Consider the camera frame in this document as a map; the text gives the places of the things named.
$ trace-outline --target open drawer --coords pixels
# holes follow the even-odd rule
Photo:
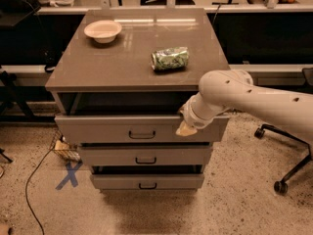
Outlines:
[[[116,144],[78,147],[86,165],[207,165],[210,144]]]
[[[188,137],[176,135],[180,115],[155,116],[56,116],[55,121],[69,143],[159,143],[220,141],[228,117]]]
[[[198,189],[203,180],[203,174],[91,175],[95,188],[107,190]]]

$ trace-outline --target desk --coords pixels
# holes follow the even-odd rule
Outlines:
[[[101,45],[84,35],[98,20],[122,24],[114,42]],[[189,48],[188,66],[154,72],[151,53],[176,46]],[[96,188],[196,189],[228,118],[179,137],[177,112],[197,93],[203,74],[228,68],[204,9],[90,11],[46,88],[61,111],[57,125],[78,144]]]

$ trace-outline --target gray cabinet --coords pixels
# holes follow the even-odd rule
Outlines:
[[[119,20],[121,34],[98,45],[83,34],[96,20]],[[186,46],[181,70],[154,72],[154,50]],[[61,110],[55,121],[89,166],[98,189],[198,189],[212,144],[227,125],[218,116],[197,134],[176,135],[179,108],[203,74],[228,64],[203,9],[90,11],[46,88]]]

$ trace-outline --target green can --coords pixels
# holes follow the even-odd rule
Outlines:
[[[166,71],[183,68],[188,65],[189,52],[187,47],[174,47],[152,53],[153,69]]]

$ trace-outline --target top drawer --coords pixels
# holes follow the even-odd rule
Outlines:
[[[158,143],[220,141],[228,117],[216,117],[197,134],[181,137],[175,134],[183,120],[172,116],[56,116],[55,121],[68,142],[79,143]]]

